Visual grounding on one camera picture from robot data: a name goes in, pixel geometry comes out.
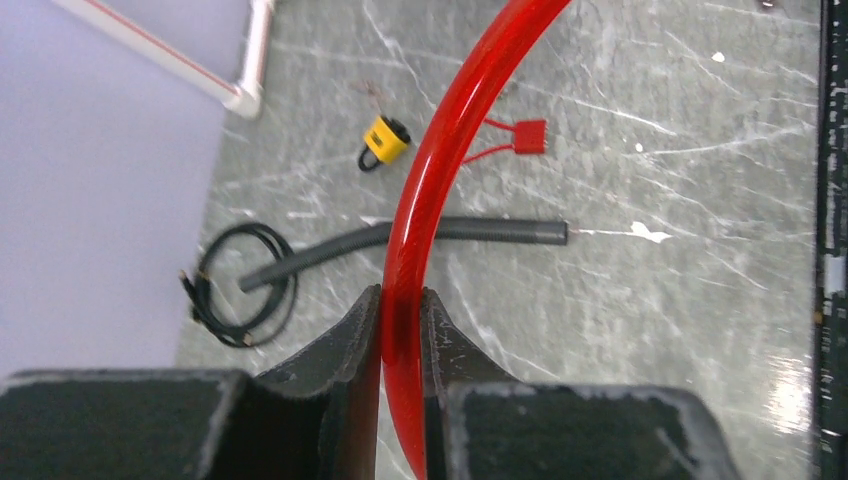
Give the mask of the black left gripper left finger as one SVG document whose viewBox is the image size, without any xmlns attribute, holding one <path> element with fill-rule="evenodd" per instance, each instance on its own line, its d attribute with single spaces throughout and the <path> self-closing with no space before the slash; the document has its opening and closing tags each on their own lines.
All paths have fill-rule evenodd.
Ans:
<svg viewBox="0 0 848 480">
<path fill-rule="evenodd" d="M 371 479 L 380 289 L 258 375 L 34 370 L 1 384 L 5 479 Z"/>
</svg>

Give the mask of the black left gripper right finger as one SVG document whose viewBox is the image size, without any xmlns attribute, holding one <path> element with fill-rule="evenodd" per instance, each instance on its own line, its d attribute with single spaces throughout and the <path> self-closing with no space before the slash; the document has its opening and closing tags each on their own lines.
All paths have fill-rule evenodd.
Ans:
<svg viewBox="0 0 848 480">
<path fill-rule="evenodd" d="M 693 393 L 657 385 L 524 382 L 421 303 L 430 479 L 736 479 L 723 431 Z"/>
</svg>

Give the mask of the red cable bike lock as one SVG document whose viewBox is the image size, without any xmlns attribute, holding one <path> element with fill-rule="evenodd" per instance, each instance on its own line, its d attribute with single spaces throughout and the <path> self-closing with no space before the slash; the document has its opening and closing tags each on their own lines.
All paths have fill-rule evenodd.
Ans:
<svg viewBox="0 0 848 480">
<path fill-rule="evenodd" d="M 458 70 L 423 136 L 390 232 L 380 301 L 389 411 L 416 478 L 427 476 L 420 307 L 446 199 L 480 125 L 514 70 L 568 0 L 508 2 Z"/>
</svg>

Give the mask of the yellow padlock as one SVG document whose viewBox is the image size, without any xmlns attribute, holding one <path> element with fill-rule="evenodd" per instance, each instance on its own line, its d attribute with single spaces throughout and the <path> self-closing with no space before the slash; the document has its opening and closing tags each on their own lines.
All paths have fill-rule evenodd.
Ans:
<svg viewBox="0 0 848 480">
<path fill-rule="evenodd" d="M 411 136 L 399 120 L 380 115 L 364 134 L 363 142 L 357 165 L 361 172 L 371 172 L 392 164 L 408 148 Z"/>
</svg>

